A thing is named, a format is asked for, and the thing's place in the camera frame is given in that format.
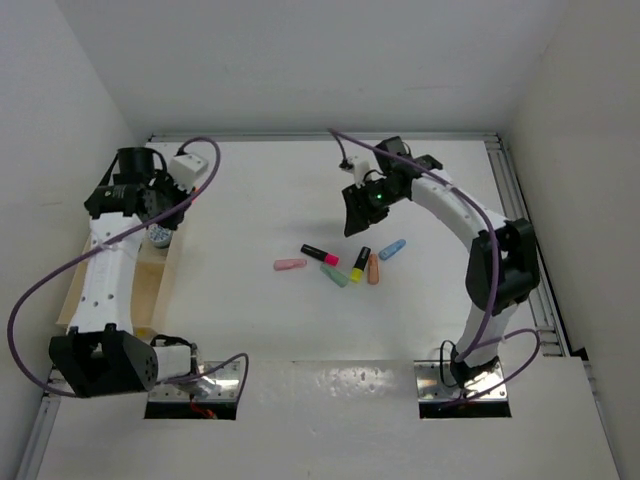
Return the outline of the pastel blue correction tape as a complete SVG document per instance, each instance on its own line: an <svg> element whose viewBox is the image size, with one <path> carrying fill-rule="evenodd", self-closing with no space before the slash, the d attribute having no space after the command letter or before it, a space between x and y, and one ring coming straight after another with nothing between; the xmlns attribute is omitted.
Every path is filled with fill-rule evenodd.
<svg viewBox="0 0 640 480"><path fill-rule="evenodd" d="M394 241L392 244L384 247L382 250L378 252L378 257L380 260L386 261L397 254L400 250L402 250L406 246L405 239L399 239Z"/></svg>

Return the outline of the yellow capped black highlighter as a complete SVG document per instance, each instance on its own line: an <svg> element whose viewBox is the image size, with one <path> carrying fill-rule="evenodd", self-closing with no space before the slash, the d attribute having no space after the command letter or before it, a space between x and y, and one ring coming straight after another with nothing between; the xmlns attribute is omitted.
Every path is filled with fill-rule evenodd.
<svg viewBox="0 0 640 480"><path fill-rule="evenodd" d="M368 264L369 257L371 255L371 249L367 246L363 246L354 262L351 269L349 279L353 283L359 283L361 281L364 270Z"/></svg>

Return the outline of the pink capped black highlighter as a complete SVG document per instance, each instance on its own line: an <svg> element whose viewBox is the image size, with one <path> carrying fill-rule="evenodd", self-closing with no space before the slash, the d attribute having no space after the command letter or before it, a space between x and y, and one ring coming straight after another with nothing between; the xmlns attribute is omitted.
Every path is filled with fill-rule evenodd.
<svg viewBox="0 0 640 480"><path fill-rule="evenodd" d="M308 244L303 244L300 248L300 251L303 254L320 262L326 263L332 267L336 267L340 261L338 256Z"/></svg>

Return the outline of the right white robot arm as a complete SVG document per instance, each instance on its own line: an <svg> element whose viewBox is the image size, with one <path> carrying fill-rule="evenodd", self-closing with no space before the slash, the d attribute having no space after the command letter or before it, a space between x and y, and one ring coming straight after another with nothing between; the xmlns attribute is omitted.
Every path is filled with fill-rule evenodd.
<svg viewBox="0 0 640 480"><path fill-rule="evenodd" d="M483 206L455 185L442 163L425 154L415 157L398 136L371 147L377 166L348 156L339 167L354 182L342 191L347 237L385 219L392 205L408 200L426 209L466 248L465 289L471 309L463 333L454 342L449 373L463 388L491 371L500 342L517 308L540 282L534 227L525 218L511 220Z"/></svg>

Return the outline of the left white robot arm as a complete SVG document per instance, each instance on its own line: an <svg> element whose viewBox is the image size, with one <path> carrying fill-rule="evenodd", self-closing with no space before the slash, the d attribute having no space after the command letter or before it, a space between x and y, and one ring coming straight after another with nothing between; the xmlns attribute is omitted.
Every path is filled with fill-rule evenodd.
<svg viewBox="0 0 640 480"><path fill-rule="evenodd" d="M117 151L84 207L90 217L90 251L80 299L65 334L49 356L79 398L147 392L193 370L193 347L172 340L157 346L136 336L131 304L146 221L168 212L162 227L184 219L175 206L195 190L206 160L183 150L166 161L156 150Z"/></svg>

